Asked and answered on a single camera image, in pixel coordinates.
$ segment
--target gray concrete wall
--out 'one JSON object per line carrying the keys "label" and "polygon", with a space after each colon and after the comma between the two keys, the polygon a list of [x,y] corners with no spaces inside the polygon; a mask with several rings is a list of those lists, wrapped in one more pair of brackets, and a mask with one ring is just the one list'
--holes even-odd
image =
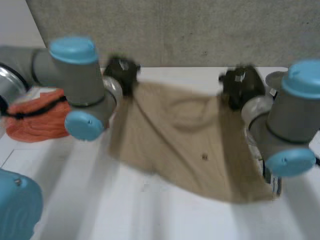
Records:
{"label": "gray concrete wall", "polygon": [[145,67],[283,66],[320,57],[319,0],[27,0],[46,44],[90,35]]}

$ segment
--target white table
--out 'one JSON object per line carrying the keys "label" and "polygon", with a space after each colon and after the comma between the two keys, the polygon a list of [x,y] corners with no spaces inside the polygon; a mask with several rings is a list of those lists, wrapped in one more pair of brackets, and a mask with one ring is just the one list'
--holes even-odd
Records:
{"label": "white table", "polygon": [[[264,78],[281,67],[261,67]],[[156,81],[215,94],[225,67],[143,68]],[[301,240],[320,238],[320,169],[284,183],[274,202],[205,199],[138,172],[95,142],[72,137],[22,143],[0,139],[0,165],[36,180],[45,209],[32,240]]]}

